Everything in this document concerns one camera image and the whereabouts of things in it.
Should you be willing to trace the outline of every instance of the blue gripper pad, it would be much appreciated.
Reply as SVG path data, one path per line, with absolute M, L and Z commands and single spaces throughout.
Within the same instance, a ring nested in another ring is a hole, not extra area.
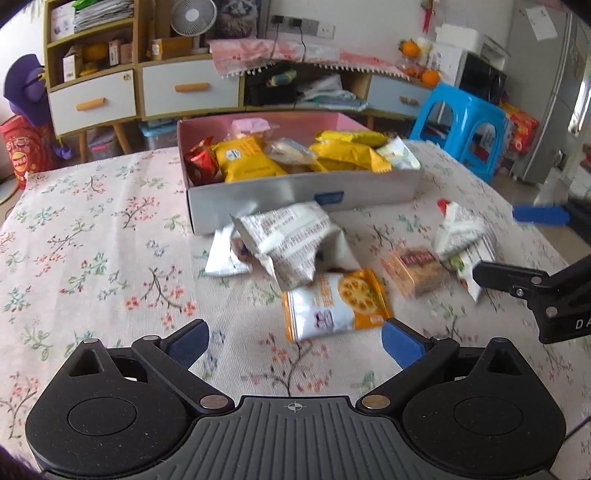
M 209 327 L 201 321 L 181 328 L 163 340 L 161 348 L 187 370 L 207 351 L 209 346 Z
M 570 221 L 570 215 L 561 207 L 535 207 L 520 205 L 513 208 L 516 222 L 537 223 L 539 225 L 562 226 Z
M 395 319 L 382 327 L 382 346 L 402 369 L 408 368 L 432 346 L 430 340 Z

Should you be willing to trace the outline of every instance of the floral tablecloth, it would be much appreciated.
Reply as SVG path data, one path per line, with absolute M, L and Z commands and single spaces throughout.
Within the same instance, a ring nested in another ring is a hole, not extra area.
M 429 245 L 441 197 L 482 215 L 496 230 L 501 259 L 553 273 L 564 261 L 533 227 L 512 223 L 511 207 L 432 144 L 411 142 L 425 175 L 417 200 L 333 214 L 358 260 L 388 286 L 397 318 L 425 335 L 464 345 L 506 336 L 520 348 L 563 409 L 570 430 L 591 410 L 590 345 L 544 346 L 523 301 L 489 292 L 475 305 L 453 280 L 404 300 L 379 259 L 401 245 Z M 0 234 L 0 443 L 32 460 L 28 412 L 83 339 L 128 346 L 167 336 L 196 317 L 210 348 L 192 368 L 233 396 L 362 394 L 400 368 L 380 331 L 290 344 L 280 293 L 262 271 L 209 278 L 211 237 L 190 232 L 176 149 L 128 155 L 37 174 Z M 591 476 L 591 430 L 581 430 L 554 465 L 561 479 Z

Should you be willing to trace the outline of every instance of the cat poster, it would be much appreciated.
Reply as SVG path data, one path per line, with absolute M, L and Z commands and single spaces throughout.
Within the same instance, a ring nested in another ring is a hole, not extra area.
M 270 0 L 214 0 L 215 38 L 265 38 Z

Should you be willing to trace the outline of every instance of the ribbed rubber surface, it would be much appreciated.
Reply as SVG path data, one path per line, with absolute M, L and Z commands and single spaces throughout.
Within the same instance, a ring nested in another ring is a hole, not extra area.
M 460 477 L 442 472 L 418 457 L 391 421 L 363 416 L 353 411 L 344 398 L 246 397 L 238 411 L 197 422 L 187 442 L 168 460 L 126 478 L 452 480 Z M 525 479 L 554 477 L 542 472 Z

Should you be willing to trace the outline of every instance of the drawer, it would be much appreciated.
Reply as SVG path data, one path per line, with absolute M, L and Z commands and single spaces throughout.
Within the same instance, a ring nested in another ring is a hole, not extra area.
M 221 78 L 213 60 L 146 67 L 142 76 L 146 117 L 238 107 L 240 79 Z
M 431 90 L 411 83 L 373 75 L 369 86 L 369 107 L 390 113 L 416 117 Z
M 99 77 L 49 94 L 56 135 L 136 115 L 134 71 Z

